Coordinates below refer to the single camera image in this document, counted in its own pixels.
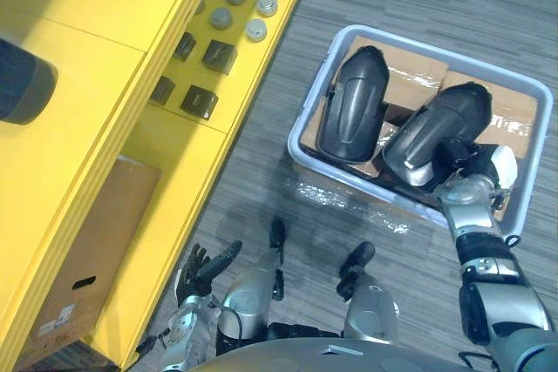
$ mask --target plastic bin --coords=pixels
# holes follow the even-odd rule
[[[316,110],[320,97],[327,93],[330,81],[337,67],[341,64],[353,39],[357,36],[368,37],[380,43],[393,45],[398,48],[435,58],[448,63],[449,71],[469,74],[475,78],[496,83],[497,85],[520,91],[536,98],[537,113],[532,127],[529,148],[525,158],[519,162],[519,176],[515,183],[514,191],[510,196],[506,213],[504,214],[503,220],[499,223],[500,229],[504,235],[520,235],[523,224],[525,223],[527,208],[533,190],[534,178],[548,129],[553,96],[550,90],[541,82],[470,57],[363,25],[351,25],[342,29],[333,39],[330,49],[316,75],[316,80],[311,86],[308,97],[303,103],[303,108],[290,132],[288,148],[294,161],[301,166],[342,182],[363,193],[389,202],[406,211],[415,213],[443,227],[447,227],[446,219],[440,211],[398,195],[395,192],[391,192],[339,168],[335,168],[322,160],[308,155],[300,147],[299,140],[311,116]]]

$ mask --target black plastic part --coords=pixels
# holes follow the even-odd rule
[[[283,324],[281,322],[272,322],[268,327],[266,340],[279,339],[296,339],[304,337],[339,337],[337,333],[323,331],[319,328],[303,326],[300,324]]]
[[[343,265],[339,268],[339,278],[343,279],[352,267],[364,267],[372,260],[376,248],[369,241],[360,243],[350,254],[347,256]]]
[[[275,301],[282,301],[285,297],[285,280],[283,278],[282,270],[276,270],[276,281],[273,284],[273,296]]]
[[[533,324],[526,324],[525,322],[513,322],[513,321],[503,321],[497,322],[492,325],[492,330],[496,333],[499,337],[508,337],[512,333],[515,333],[518,330],[522,330],[524,328],[538,328]]]
[[[337,284],[337,295],[343,298],[345,302],[355,294],[358,276],[357,272],[349,272]]]
[[[458,137],[447,137],[443,139],[439,151],[442,165],[451,167],[453,170],[465,167],[472,153],[470,147],[464,144]]]
[[[474,283],[463,285],[459,290],[461,327],[473,344],[486,346],[490,342],[487,313]]]
[[[470,260],[495,258],[513,260],[519,269],[519,277],[504,274],[478,274],[473,268],[466,269],[462,275],[464,284],[491,281],[527,285],[527,278],[521,272],[509,247],[501,238],[487,233],[469,233],[458,237],[455,247],[461,265]]]
[[[490,124],[492,96],[469,82],[443,90],[399,128],[382,149],[385,169],[400,184],[431,192],[455,171],[440,155],[448,137],[471,144]]]
[[[168,99],[171,97],[174,87],[175,84],[170,78],[161,76],[157,85],[155,85],[155,89],[153,89],[149,100],[155,104],[165,106]]]
[[[461,235],[455,241],[455,248],[461,265],[481,257],[515,260],[506,243],[501,238],[488,233]]]
[[[50,64],[0,39],[0,120],[30,123],[48,104],[56,80]]]
[[[242,242],[240,240],[235,241],[227,250],[203,265],[195,279],[198,282],[211,283],[214,278],[219,276],[233,262],[241,248]]]
[[[285,241],[287,239],[287,228],[285,223],[279,217],[275,217],[271,221],[271,229],[269,230],[269,247],[278,248],[280,252],[280,262],[283,263],[285,257]]]
[[[346,164],[371,159],[387,107],[383,100],[389,78],[382,51],[372,46],[343,64],[317,134],[316,147],[325,158]]]
[[[500,187],[500,178],[492,162],[492,156],[497,148],[496,144],[480,145],[479,151],[467,162],[461,175],[466,178],[475,173],[484,174],[497,187]]]
[[[212,91],[191,85],[180,108],[196,117],[209,119],[218,100],[219,97]]]
[[[173,57],[180,61],[186,61],[195,45],[196,41],[194,36],[190,32],[184,32],[178,45],[174,49]]]
[[[235,350],[236,348],[243,348],[244,346],[248,346],[250,344],[265,342],[267,331],[268,330],[264,328],[259,335],[256,335],[251,339],[242,339],[239,343],[238,339],[227,337],[219,330],[219,328],[217,328],[217,336],[215,338],[215,353],[220,356],[224,355],[227,352],[230,352],[231,350]]]

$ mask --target cardboard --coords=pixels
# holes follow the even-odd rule
[[[508,145],[514,150],[517,159],[525,157],[537,113],[537,100],[524,93],[512,91],[456,71],[447,72],[440,91],[467,82],[483,85],[492,94],[492,121],[490,126],[476,139],[476,142]]]
[[[368,38],[356,37],[341,65],[366,45],[373,45],[382,51],[390,71],[390,81],[384,96],[386,103],[412,113],[436,96],[447,71],[446,63]],[[337,80],[338,73],[339,70],[333,80]]]
[[[310,149],[312,152],[317,151],[316,147],[316,137],[318,130],[320,129],[320,123],[322,122],[323,109],[325,108],[326,98],[320,98],[320,102],[316,107],[316,111],[312,118],[310,119],[303,135],[300,138],[300,144]],[[348,168],[363,174],[365,177],[376,178],[380,171],[378,169],[378,163],[375,161],[376,157],[379,155],[384,144],[391,138],[393,134],[397,131],[397,127],[388,122],[382,123],[382,128],[378,137],[378,142],[376,143],[376,149],[374,150],[374,155],[371,160],[366,161],[360,165],[346,165]]]
[[[160,170],[119,157],[54,280],[15,370],[93,329]]]

